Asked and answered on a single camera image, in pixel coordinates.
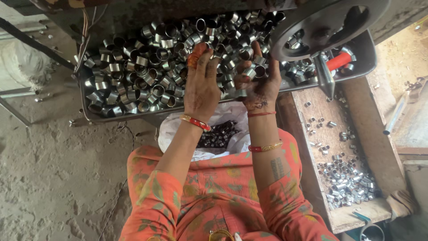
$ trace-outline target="sleeve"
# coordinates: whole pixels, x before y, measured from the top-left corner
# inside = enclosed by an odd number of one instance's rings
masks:
[[[175,240],[183,187],[172,175],[153,171],[122,229],[120,241]]]
[[[303,197],[299,178],[291,172],[259,192],[260,205],[269,230],[282,240],[338,241],[321,216]]]

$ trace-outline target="woman's left hand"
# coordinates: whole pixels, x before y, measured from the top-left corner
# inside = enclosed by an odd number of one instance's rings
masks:
[[[217,65],[220,58],[214,57],[212,49],[199,43],[188,58],[184,113],[207,123],[214,114],[220,100],[221,91],[217,86]]]

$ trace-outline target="orange floral kurta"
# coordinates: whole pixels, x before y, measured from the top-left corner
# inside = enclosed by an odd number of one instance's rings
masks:
[[[296,140],[283,130],[279,137],[291,171],[260,192],[250,152],[192,162],[182,186],[170,174],[153,171],[160,150],[136,149],[128,158],[133,209],[120,241],[208,241],[210,231],[218,230],[247,241],[337,240],[299,188]],[[211,237],[229,239],[222,233]]]

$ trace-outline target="red handle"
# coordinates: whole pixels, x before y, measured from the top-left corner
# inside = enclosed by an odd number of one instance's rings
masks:
[[[333,69],[342,67],[351,61],[351,56],[348,53],[342,52],[339,56],[327,61],[327,67],[332,71]]]

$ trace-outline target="forearm tattoo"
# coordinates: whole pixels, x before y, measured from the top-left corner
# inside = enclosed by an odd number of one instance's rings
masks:
[[[272,168],[272,173],[275,181],[285,176],[284,166],[282,165],[282,161],[280,157],[270,160],[270,166]]]

